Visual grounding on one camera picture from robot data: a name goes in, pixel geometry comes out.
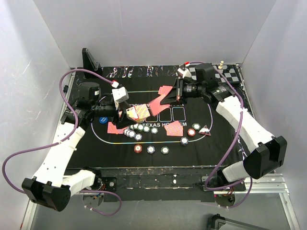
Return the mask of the spread blue white chips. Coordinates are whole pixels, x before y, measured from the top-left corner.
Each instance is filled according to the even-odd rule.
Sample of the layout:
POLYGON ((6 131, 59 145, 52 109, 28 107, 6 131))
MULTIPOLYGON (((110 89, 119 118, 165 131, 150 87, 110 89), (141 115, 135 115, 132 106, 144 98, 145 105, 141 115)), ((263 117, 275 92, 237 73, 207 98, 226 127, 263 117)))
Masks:
POLYGON ((124 135, 126 135, 127 137, 130 137, 130 138, 134 138, 135 140, 137 141, 140 141, 142 140, 142 135, 141 134, 138 134, 136 133, 134 130, 130 130, 130 129, 125 129, 123 131, 124 135))

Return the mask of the green poker chip stack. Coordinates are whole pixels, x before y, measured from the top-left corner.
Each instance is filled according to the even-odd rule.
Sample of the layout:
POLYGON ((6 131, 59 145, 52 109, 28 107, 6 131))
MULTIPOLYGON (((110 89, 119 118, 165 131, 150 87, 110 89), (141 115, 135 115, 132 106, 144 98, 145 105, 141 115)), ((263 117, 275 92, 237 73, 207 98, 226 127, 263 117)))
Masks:
POLYGON ((169 148, 166 147, 166 146, 165 146, 165 147, 162 147, 162 148, 161 148, 161 153, 162 153, 162 154, 168 154, 168 153, 169 153, 169 148))

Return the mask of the red playing card deck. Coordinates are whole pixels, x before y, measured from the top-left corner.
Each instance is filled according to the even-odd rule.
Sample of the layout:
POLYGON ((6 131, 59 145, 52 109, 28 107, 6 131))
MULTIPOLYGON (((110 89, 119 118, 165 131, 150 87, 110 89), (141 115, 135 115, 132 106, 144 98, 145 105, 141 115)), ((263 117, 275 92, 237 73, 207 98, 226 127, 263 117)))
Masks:
POLYGON ((146 104, 135 105, 126 110, 127 116, 136 122, 144 122, 151 114, 146 104))

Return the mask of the spread green chips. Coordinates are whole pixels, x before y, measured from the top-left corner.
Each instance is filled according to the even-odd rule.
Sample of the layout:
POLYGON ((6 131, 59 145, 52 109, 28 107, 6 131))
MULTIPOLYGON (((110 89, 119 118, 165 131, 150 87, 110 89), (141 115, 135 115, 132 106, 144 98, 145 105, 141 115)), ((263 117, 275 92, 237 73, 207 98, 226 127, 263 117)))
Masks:
POLYGON ((153 134, 158 133, 158 129, 156 127, 150 128, 149 126, 145 126, 145 125, 142 125, 142 124, 131 125, 130 129, 140 131, 140 132, 146 132, 146 133, 149 133, 149 132, 151 132, 153 134))

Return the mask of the red cards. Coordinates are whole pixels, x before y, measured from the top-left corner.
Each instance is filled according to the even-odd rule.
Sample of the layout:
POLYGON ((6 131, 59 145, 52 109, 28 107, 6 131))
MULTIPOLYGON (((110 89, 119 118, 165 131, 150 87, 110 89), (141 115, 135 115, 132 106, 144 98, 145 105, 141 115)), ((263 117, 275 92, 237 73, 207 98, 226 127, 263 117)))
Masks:
POLYGON ((172 86, 166 86, 166 85, 163 85, 159 88, 159 91, 158 91, 158 94, 159 95, 167 95, 170 93, 170 91, 173 89, 172 86))
POLYGON ((123 129, 117 129, 116 126, 112 122, 108 122, 107 133, 116 134, 116 135, 123 134, 123 129))
POLYGON ((174 121, 164 126, 167 136, 172 137, 182 137, 183 136, 183 126, 179 121, 174 121))

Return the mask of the red poker chip stack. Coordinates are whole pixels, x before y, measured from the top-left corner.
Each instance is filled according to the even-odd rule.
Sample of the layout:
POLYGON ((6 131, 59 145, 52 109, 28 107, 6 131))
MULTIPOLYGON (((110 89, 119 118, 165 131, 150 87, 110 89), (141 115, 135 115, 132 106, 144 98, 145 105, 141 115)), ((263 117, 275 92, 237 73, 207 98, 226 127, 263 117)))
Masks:
POLYGON ((142 152, 142 146, 137 144, 134 146, 134 152, 135 153, 141 153, 142 152))

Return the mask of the blue poker chip stack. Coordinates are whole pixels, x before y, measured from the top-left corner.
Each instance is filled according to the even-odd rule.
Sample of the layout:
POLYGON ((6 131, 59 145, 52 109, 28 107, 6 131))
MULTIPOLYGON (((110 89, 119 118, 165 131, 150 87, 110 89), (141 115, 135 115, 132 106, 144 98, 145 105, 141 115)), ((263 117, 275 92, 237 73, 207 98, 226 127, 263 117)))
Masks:
POLYGON ((154 147, 154 146, 148 146, 148 147, 147 147, 147 152, 148 152, 149 154, 153 154, 153 153, 155 152, 155 147, 154 147))

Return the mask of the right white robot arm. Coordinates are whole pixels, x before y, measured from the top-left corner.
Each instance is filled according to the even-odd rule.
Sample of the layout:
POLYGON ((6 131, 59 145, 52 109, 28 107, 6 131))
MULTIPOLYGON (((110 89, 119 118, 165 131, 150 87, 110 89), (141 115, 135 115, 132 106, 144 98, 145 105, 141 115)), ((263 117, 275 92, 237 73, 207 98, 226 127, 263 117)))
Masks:
POLYGON ((189 62, 179 66, 174 86, 161 103, 185 104, 188 98, 202 98, 235 129, 230 147, 205 181, 205 190, 226 191, 248 177, 259 179, 281 167, 287 147, 285 138, 267 131, 244 108, 242 97, 220 71, 222 65, 215 68, 211 63, 196 64, 196 79, 192 78, 189 62), (238 138, 243 139, 250 154, 220 169, 238 138))

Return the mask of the blue small blind button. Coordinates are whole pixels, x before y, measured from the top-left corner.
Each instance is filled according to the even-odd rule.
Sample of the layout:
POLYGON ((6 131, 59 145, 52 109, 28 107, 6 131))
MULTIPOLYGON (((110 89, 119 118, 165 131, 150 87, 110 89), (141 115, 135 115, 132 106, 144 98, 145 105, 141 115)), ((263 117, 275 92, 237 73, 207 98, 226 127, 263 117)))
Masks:
POLYGON ((100 117, 99 118, 99 123, 100 124, 106 124, 108 122, 108 117, 100 117))

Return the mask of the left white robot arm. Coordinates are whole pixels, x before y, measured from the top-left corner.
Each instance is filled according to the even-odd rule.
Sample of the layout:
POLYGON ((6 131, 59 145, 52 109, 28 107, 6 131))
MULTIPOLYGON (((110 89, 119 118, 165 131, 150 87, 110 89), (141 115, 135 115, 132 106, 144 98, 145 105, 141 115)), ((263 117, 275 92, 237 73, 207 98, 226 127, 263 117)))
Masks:
POLYGON ((22 182, 22 189, 32 202, 62 211, 70 197, 83 189, 95 193, 103 189, 105 182, 101 171, 95 168, 84 167, 72 176, 63 176, 72 154, 94 118, 110 117, 117 129, 135 123, 127 115, 128 98, 126 88, 116 81, 112 84, 111 93, 101 93, 100 85, 95 82, 80 85, 79 96, 68 105, 61 118, 55 144, 34 176, 22 182))

